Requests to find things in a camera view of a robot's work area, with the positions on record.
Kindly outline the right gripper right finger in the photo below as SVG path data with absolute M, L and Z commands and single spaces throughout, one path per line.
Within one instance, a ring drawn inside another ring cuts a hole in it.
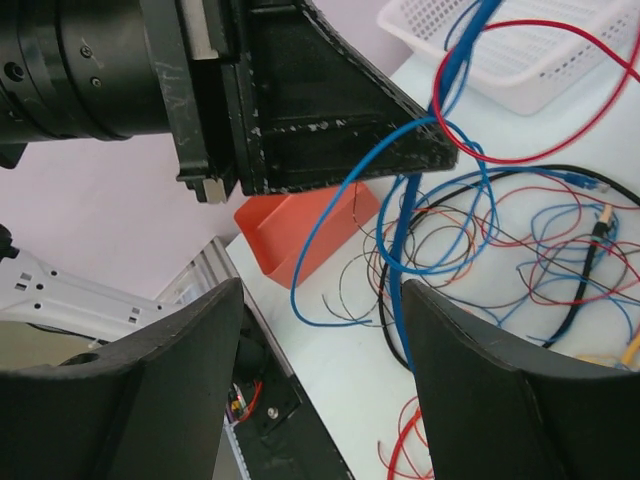
M 543 349 L 426 285 L 402 288 L 439 479 L 635 479 L 639 376 Z

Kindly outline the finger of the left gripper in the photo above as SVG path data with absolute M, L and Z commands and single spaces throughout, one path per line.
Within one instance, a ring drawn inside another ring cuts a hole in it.
M 310 1 L 239 4 L 246 195 L 342 183 L 389 134 L 426 115 Z

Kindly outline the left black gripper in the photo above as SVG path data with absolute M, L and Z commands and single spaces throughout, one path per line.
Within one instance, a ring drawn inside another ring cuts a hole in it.
M 197 59 L 179 1 L 5 1 L 1 165 L 28 145 L 169 134 L 178 180 L 223 203 L 237 174 L 222 69 Z

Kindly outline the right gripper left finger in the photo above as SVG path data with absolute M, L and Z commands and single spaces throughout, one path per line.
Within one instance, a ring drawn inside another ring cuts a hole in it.
M 209 479 L 244 315 L 232 278 L 58 365 L 1 374 L 5 479 Z

